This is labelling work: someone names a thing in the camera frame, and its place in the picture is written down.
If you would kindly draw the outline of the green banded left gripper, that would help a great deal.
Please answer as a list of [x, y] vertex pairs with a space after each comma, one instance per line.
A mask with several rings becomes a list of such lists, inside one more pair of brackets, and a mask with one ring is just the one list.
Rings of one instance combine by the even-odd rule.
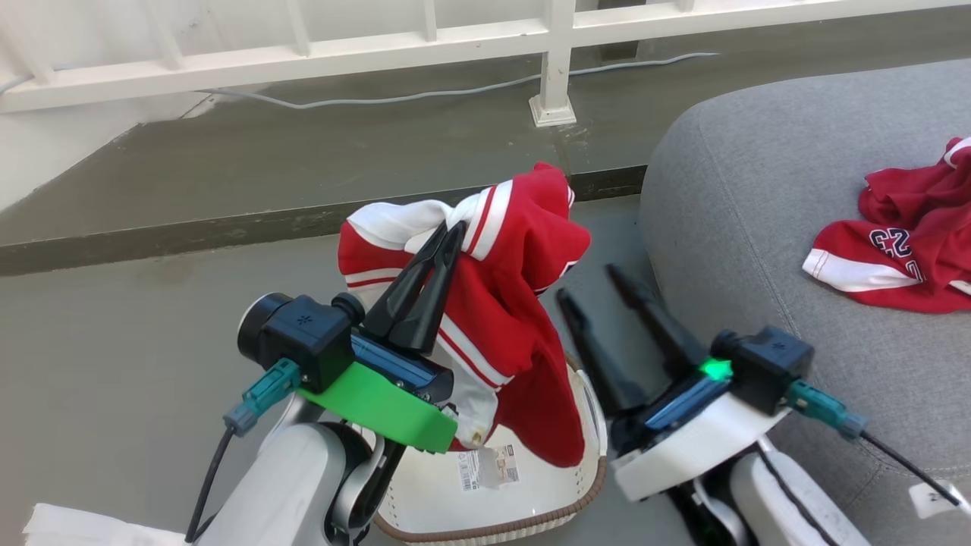
[[[462, 253], [467, 224], [444, 222], [434, 230], [367, 312], [364, 331], [398, 346], [432, 350]], [[442, 409], [450, 402], [454, 373], [424, 356], [400, 352], [364, 336], [351, 338], [354, 362], [322, 393], [298, 394], [316, 406], [395, 443], [446, 453], [457, 421]]]

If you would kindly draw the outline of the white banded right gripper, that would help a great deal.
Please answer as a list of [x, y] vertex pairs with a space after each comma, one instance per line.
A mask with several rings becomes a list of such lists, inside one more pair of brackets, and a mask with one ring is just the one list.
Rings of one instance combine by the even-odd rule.
[[790, 410], [777, 408], [765, 414], [732, 394], [741, 375], [728, 360], [708, 357], [707, 346], [669, 313], [648, 283], [617, 264], [607, 264], [606, 271], [621, 300], [651, 334], [667, 374], [684, 378], [646, 404], [645, 391], [611, 359], [572, 294], [556, 290], [556, 304], [583, 371], [605, 416], [614, 417], [610, 424], [611, 448], [616, 450], [611, 463], [614, 480], [628, 501], [639, 502], [690, 482], [738, 455]]

